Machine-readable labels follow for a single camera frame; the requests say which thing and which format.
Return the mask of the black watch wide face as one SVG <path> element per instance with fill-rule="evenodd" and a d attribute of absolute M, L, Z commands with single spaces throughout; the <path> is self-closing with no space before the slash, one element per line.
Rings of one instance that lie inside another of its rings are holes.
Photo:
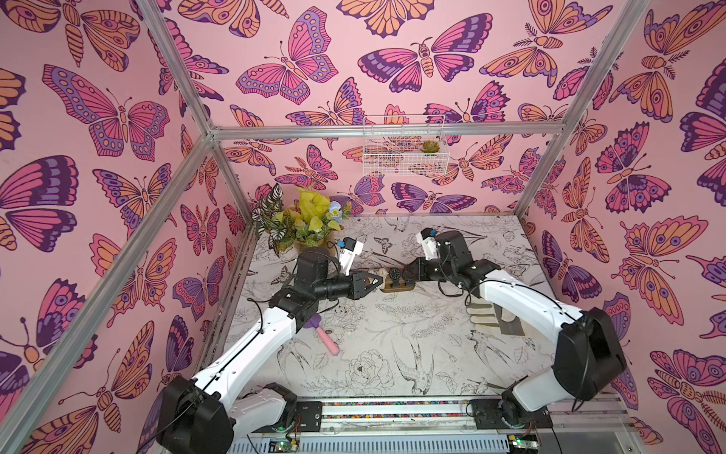
<path fill-rule="evenodd" d="M 414 275 L 408 269 L 401 270 L 400 283 L 403 286 L 411 285 L 415 282 Z"/>

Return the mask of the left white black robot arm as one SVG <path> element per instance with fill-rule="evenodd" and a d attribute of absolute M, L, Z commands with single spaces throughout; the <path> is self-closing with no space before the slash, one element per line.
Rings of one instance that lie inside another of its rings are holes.
<path fill-rule="evenodd" d="M 298 397 L 271 383 L 244 395 L 261 366 L 318 313 L 322 300 L 359 300 L 384 283 L 378 274 L 351 270 L 321 248 L 297 258 L 289 283 L 270 297 L 258 322 L 193 378 L 175 378 L 161 391 L 151 441 L 170 453 L 225 453 L 259 429 L 288 432 L 298 424 Z"/>

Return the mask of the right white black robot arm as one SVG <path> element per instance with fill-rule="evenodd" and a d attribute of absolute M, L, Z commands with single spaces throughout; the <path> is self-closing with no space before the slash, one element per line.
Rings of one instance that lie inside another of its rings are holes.
<path fill-rule="evenodd" d="M 483 299 L 508 310 L 556 347 L 550 367 L 502 393 L 498 408 L 508 426 L 527 425 L 536 412 L 567 398 L 589 401 L 625 372 L 627 359 L 605 311 L 566 305 L 488 259 L 474 260 L 458 231 L 425 228 L 416 240 L 423 256 L 403 269 L 406 283 L 452 284 L 469 299 Z"/>

